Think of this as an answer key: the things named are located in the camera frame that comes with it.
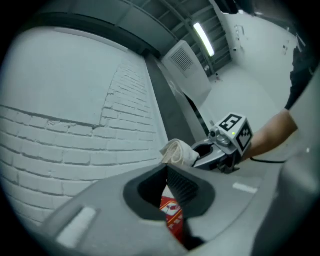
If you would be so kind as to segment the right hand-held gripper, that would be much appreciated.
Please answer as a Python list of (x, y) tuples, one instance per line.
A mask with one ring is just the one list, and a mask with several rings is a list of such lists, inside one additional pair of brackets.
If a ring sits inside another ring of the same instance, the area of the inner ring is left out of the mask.
[(205, 171), (218, 168), (222, 173), (237, 171), (253, 137), (248, 119), (241, 114), (229, 113), (210, 130), (208, 139), (192, 146), (199, 154), (193, 167)]

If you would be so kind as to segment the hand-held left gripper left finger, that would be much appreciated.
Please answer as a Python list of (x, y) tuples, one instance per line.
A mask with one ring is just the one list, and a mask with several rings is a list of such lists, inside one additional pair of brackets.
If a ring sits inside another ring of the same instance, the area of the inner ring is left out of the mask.
[(164, 164), (97, 181), (58, 208), (41, 231), (80, 256), (183, 256), (160, 210)]

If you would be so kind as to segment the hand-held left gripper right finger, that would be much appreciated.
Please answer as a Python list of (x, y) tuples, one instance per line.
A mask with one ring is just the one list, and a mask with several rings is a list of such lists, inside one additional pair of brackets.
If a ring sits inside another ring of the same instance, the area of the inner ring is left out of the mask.
[(244, 212), (262, 179), (169, 164), (167, 184), (182, 209), (182, 243), (196, 248), (213, 240)]

